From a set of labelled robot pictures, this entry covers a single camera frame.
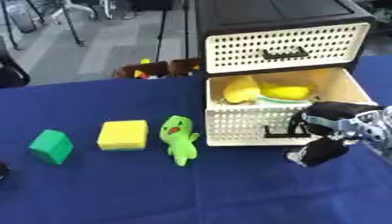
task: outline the yellow sponge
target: yellow sponge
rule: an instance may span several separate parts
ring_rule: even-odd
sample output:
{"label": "yellow sponge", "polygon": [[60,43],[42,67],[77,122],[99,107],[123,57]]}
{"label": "yellow sponge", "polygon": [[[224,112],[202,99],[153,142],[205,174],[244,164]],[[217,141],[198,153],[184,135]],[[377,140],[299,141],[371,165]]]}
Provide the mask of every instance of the yellow sponge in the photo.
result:
{"label": "yellow sponge", "polygon": [[97,143],[103,151],[141,150],[145,148],[147,133],[144,120],[105,122]]}

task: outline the yellow toy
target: yellow toy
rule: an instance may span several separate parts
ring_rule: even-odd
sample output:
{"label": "yellow toy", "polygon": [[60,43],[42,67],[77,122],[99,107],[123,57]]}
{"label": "yellow toy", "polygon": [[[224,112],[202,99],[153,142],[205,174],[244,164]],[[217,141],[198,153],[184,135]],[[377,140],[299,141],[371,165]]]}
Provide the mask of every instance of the yellow toy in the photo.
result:
{"label": "yellow toy", "polygon": [[264,82],[260,86],[261,93],[269,98],[299,101],[305,99],[310,93],[309,87],[279,86]]}
{"label": "yellow toy", "polygon": [[[140,60],[140,64],[149,64],[149,63],[150,63],[150,59],[141,59]],[[135,71],[135,78],[141,78],[141,79],[146,80],[148,78],[148,74],[146,74],[142,71],[136,70]]]}
{"label": "yellow toy", "polygon": [[234,77],[223,90],[225,99],[231,103],[254,102],[259,94],[260,88],[250,75]]}
{"label": "yellow toy", "polygon": [[103,151],[142,150],[147,133],[148,126],[144,120],[105,122],[97,143]]}

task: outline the open drawer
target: open drawer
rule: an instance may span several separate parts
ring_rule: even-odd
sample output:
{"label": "open drawer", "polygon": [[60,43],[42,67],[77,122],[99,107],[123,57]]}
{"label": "open drawer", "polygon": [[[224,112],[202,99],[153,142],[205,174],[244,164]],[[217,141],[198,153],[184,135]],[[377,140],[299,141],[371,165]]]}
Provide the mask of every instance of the open drawer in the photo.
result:
{"label": "open drawer", "polygon": [[[343,68],[254,74],[263,82],[290,86],[312,86],[311,102],[351,102],[375,104],[351,74]],[[304,145],[317,136],[266,137],[265,127],[271,133],[286,133],[291,116],[310,106],[296,104],[228,104],[223,90],[235,76],[210,78],[206,81],[206,135],[210,146],[235,145]]]}

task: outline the green toy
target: green toy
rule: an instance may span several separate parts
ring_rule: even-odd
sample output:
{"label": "green toy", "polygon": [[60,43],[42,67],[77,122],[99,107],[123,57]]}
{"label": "green toy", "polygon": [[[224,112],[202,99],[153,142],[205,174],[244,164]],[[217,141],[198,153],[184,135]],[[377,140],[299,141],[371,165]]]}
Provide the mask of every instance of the green toy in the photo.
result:
{"label": "green toy", "polygon": [[188,159],[198,156],[193,142],[199,138],[198,133],[192,133],[193,124],[189,118],[174,115],[162,126],[159,136],[169,144],[167,153],[174,156],[176,164],[185,166]]}
{"label": "green toy", "polygon": [[41,160],[61,165],[74,148],[66,134],[52,129],[44,130],[30,144],[30,149]]}

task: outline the small toy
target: small toy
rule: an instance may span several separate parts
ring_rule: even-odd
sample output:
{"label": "small toy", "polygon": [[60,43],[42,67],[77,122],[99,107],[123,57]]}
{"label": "small toy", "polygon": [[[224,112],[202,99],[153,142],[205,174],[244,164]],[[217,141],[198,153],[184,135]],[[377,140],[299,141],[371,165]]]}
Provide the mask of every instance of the small toy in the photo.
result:
{"label": "small toy", "polygon": [[135,78],[137,79],[142,79],[142,80],[147,80],[148,79],[148,75],[142,71],[136,70],[135,71]]}
{"label": "small toy", "polygon": [[255,102],[260,93],[257,82],[250,75],[234,77],[223,90],[225,99],[230,103]]}
{"label": "small toy", "polygon": [[0,161],[0,180],[5,179],[9,173],[10,169],[4,162]]}
{"label": "small toy", "polygon": [[260,86],[261,94],[275,99],[299,101],[305,99],[310,93],[309,87],[279,86],[268,82]]}
{"label": "small toy", "polygon": [[144,120],[105,122],[97,143],[103,151],[142,150],[147,134],[148,126]]}
{"label": "small toy", "polygon": [[[149,63],[150,63],[150,59],[141,59],[140,60],[140,64],[149,64]],[[147,73],[142,72],[142,71],[136,70],[135,71],[135,78],[147,80],[149,78],[149,75]]]}
{"label": "small toy", "polygon": [[74,148],[66,134],[53,130],[44,130],[30,144],[30,149],[41,160],[54,165],[61,165]]}
{"label": "small toy", "polygon": [[162,126],[159,136],[169,144],[167,153],[174,156],[177,165],[185,166],[188,159],[198,156],[193,142],[199,138],[198,133],[192,133],[192,121],[183,116],[174,115]]}

